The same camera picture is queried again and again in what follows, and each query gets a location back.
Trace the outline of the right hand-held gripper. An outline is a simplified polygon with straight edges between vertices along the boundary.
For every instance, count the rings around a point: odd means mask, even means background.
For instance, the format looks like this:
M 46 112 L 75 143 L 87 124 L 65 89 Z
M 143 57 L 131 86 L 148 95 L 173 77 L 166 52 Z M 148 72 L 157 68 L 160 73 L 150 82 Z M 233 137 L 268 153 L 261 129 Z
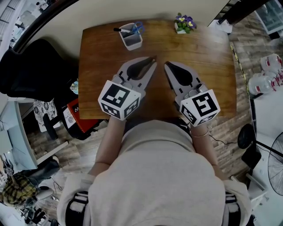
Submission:
M 183 63 L 167 61 L 164 71 L 169 85 L 175 94 L 178 111 L 185 116 L 193 127 L 212 120 L 220 112 L 220 106 L 212 89 L 208 89 L 196 71 Z M 196 85 L 192 90 L 182 87 Z

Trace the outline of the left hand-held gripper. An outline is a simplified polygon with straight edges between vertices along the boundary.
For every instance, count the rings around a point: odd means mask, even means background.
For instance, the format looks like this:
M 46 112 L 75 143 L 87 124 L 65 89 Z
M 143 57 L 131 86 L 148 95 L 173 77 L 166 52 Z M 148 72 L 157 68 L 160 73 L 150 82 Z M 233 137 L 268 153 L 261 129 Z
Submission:
M 149 56 L 125 62 L 113 79 L 105 83 L 98 97 L 101 110 L 121 121 L 125 120 L 140 106 L 156 67 L 154 57 Z

